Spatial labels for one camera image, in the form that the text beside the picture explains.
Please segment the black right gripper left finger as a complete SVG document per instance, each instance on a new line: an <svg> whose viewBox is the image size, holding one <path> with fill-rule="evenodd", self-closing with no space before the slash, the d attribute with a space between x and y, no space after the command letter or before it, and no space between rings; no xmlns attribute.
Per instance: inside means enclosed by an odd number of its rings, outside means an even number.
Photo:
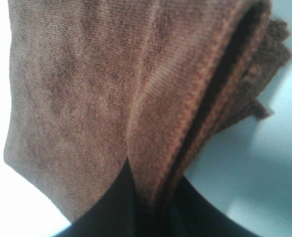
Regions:
<svg viewBox="0 0 292 237"><path fill-rule="evenodd" d="M134 237L136 192L126 161L103 197L57 237Z"/></svg>

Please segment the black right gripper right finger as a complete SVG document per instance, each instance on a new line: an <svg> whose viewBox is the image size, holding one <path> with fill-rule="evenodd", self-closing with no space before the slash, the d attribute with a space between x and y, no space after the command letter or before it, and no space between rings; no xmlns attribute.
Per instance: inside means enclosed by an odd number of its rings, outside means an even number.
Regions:
<svg viewBox="0 0 292 237"><path fill-rule="evenodd" d="M204 199L183 177L170 206L174 237L237 237L239 228Z"/></svg>

